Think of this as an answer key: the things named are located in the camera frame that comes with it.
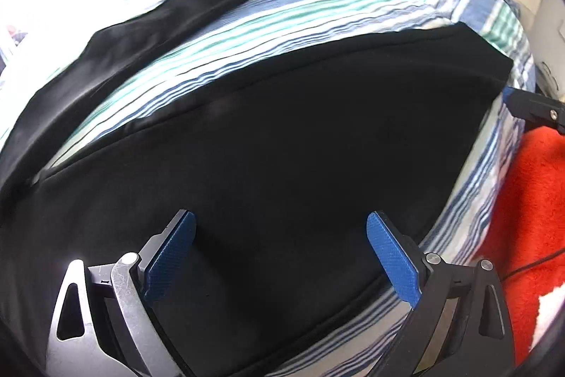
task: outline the red blanket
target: red blanket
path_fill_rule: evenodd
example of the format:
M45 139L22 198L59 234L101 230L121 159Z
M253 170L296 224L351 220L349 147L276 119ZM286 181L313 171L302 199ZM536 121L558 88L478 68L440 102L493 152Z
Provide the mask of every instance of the red blanket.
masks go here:
M486 240L477 254L492 260L499 276L565 246L565 137L549 128L524 135L508 172ZM510 310L516 364L528 354L539 297L565 283L565 254L503 283Z

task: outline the bed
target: bed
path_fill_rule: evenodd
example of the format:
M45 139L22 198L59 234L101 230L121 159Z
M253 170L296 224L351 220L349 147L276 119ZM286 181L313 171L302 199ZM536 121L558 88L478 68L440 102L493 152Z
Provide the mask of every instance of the bed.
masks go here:
M80 12L64 47L51 37L28 37L2 74L0 146L33 94L61 73L92 34L154 8L163 0L111 0ZM532 91L535 67L525 28L540 0L253 0L207 26L129 79L61 146L44 171L135 118L151 115L180 96L242 66L306 46L405 29L435 29L463 22L513 60L509 85ZM499 97L485 115L472 151L432 231L426 252L468 263L488 229L499 186L523 125ZM6 309L5 301L0 306ZM392 289L331 335L297 354L271 377L364 375L399 330L409 307ZM12 318L16 336L29 344L33 328Z

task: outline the black cable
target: black cable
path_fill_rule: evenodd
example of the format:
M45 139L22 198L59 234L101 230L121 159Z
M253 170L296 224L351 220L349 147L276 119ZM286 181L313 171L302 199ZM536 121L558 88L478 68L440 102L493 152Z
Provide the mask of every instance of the black cable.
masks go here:
M538 259L538 260L532 262L531 264L518 267L516 270L512 270L510 273L507 273L506 275L504 275L504 277L502 278L501 281L506 281L508 278L510 278L513 275L516 275L517 273L523 272L524 270L529 270L532 267L536 267L540 264L543 264L544 262L547 262L548 260L552 260L552 259L556 258L557 256L559 256L560 254L563 254L563 253L565 253L565 247L561 248L559 251L551 253L549 256Z

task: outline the striped fabric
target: striped fabric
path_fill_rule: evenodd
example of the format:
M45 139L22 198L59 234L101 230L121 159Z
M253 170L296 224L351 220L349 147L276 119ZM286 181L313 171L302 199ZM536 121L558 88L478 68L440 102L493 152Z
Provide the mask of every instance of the striped fabric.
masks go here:
M20 57L0 84L0 147L33 93L68 65L96 30L148 11L163 0L111 0L89 6L66 24L64 47ZM155 60L118 88L61 147L47 167L88 143L219 76L269 56L366 33L439 28L462 21L514 61L510 85L533 90L529 45L511 0L253 0ZM421 247L448 262L467 263L487 231L493 201L522 133L498 98L438 222ZM367 373L408 305L391 289L357 318L286 362L271 377Z

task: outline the blue gripper pad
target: blue gripper pad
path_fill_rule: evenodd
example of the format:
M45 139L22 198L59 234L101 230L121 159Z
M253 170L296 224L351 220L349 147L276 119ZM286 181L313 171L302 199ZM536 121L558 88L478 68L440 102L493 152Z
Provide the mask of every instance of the blue gripper pad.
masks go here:
M187 211L145 269L145 289L142 296L148 305L165 295L195 235L196 218Z
M422 295L416 267L375 212L367 218L367 237L398 297L416 308Z

